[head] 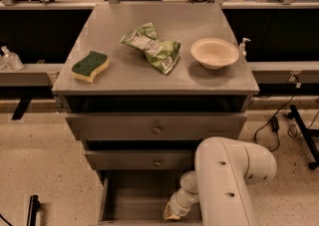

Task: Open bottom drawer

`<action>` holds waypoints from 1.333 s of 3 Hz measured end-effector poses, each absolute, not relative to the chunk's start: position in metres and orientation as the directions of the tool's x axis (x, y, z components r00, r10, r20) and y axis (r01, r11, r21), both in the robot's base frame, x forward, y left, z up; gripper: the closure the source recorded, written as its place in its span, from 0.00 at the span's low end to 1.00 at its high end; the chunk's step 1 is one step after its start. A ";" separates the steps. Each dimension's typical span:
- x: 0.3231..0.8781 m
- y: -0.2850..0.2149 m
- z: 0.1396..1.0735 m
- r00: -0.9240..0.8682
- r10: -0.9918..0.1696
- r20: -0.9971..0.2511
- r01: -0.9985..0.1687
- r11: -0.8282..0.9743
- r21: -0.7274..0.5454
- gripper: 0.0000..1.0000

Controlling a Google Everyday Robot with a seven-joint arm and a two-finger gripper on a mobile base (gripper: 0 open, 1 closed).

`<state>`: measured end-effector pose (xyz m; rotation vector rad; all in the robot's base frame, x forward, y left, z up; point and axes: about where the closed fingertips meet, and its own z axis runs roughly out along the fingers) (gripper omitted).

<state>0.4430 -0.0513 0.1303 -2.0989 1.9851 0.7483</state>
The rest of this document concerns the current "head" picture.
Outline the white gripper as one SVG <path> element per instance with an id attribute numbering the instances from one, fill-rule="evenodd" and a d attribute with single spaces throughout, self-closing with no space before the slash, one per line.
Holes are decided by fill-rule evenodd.
<path id="1" fill-rule="evenodd" d="M 171 196 L 162 217 L 164 220 L 179 221 L 180 217 L 185 216 L 190 211 L 191 206 L 198 202 L 197 193 L 191 193 L 180 188 Z"/>

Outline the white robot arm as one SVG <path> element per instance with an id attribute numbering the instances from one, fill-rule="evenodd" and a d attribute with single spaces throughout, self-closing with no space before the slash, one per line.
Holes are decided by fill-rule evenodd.
<path id="1" fill-rule="evenodd" d="M 194 170 L 182 175 L 163 218 L 178 220 L 199 203 L 203 226 L 259 226 L 247 186 L 271 181 L 276 171 L 273 154 L 262 145 L 207 138 L 196 149 Z"/>

